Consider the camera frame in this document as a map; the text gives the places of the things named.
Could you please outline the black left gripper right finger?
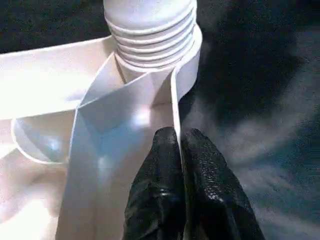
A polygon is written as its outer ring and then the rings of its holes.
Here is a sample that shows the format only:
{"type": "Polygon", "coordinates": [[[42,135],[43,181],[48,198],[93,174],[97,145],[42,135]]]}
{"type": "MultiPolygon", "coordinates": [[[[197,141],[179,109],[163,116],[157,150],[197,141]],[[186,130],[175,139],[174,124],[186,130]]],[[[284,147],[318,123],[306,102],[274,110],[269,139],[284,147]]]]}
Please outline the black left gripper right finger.
{"type": "Polygon", "coordinates": [[[250,201],[238,178],[213,142],[198,129],[181,135],[199,240],[263,240],[250,201]]]}

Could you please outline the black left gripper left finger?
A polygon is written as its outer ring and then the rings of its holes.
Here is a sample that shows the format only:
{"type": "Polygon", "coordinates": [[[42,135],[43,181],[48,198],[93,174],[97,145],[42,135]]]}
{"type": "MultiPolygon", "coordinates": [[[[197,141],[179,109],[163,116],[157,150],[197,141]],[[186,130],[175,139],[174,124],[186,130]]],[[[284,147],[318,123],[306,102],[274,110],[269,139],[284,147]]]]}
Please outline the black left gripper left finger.
{"type": "Polygon", "coordinates": [[[173,127],[158,129],[129,191],[124,240],[181,240],[186,222],[183,170],[173,127]]]}

